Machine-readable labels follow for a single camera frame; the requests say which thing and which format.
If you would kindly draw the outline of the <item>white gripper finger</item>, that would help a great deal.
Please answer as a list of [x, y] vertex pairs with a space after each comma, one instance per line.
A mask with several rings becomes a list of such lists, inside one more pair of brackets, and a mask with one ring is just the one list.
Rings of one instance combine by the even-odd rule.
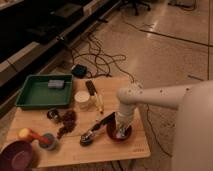
[[120, 136], [120, 127], [116, 127], [115, 136]]
[[125, 132], [124, 132], [125, 136], [129, 136], [130, 135], [130, 127], [128, 127]]

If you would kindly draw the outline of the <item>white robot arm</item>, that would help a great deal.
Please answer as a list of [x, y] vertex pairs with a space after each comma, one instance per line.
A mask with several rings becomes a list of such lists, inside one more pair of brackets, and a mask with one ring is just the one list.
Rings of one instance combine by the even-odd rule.
[[134, 110], [139, 103], [170, 109], [177, 109], [191, 85], [143, 89], [140, 83], [132, 83], [117, 91], [119, 108], [115, 115], [116, 137], [123, 139], [134, 118]]

